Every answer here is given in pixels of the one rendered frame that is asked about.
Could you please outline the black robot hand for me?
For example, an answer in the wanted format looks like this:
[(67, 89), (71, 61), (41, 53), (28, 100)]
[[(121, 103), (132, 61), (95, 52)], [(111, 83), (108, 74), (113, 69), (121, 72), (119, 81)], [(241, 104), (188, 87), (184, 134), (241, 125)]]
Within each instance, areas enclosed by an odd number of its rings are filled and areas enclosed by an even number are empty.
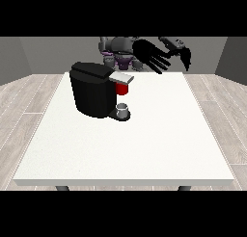
[(147, 65), (158, 74), (161, 74), (163, 70), (167, 70), (171, 65), (168, 62), (170, 56), (145, 39), (134, 41), (132, 49), (133, 55), (141, 63)]
[(187, 47), (182, 47), (179, 49), (171, 50), (168, 52), (170, 57), (179, 56), (186, 70), (190, 68), (191, 65), (191, 51)]

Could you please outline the pale grey machine lid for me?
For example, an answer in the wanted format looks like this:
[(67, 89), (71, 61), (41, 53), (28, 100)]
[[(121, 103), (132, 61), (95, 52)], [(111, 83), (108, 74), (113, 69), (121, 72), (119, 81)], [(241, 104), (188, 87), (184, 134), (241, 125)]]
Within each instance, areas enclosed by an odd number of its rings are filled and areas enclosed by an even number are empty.
[(109, 76), (110, 81), (118, 83), (118, 84), (122, 84), (122, 85), (128, 85), (133, 79), (134, 79), (133, 76), (122, 73), (122, 72), (118, 72), (118, 71), (114, 71)]

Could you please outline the red pod holder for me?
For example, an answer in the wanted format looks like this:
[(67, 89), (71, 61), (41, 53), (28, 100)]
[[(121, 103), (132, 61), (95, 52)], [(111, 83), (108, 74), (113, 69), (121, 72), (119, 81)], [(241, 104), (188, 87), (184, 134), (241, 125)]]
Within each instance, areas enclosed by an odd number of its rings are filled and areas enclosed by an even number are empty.
[(128, 85), (116, 83), (116, 94), (118, 95), (125, 95), (128, 93)]

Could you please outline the black coffee machine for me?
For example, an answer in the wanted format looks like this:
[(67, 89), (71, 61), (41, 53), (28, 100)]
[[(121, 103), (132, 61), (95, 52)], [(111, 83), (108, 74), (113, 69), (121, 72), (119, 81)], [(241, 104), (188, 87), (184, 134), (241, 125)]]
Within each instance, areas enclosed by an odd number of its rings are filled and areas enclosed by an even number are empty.
[(95, 63), (77, 62), (71, 66), (69, 78), (76, 108), (91, 118), (111, 118), (118, 121), (130, 119), (117, 117), (117, 96), (115, 82), (109, 76), (115, 69)]

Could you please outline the small grey cup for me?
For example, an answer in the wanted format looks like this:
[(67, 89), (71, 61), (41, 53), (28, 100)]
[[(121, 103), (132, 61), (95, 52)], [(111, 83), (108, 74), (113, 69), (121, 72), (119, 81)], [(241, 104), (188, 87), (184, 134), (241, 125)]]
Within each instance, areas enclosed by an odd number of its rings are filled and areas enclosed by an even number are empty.
[(128, 107), (125, 103), (119, 103), (116, 106), (116, 110), (117, 110), (117, 117), (120, 119), (124, 119), (127, 117), (128, 115)]

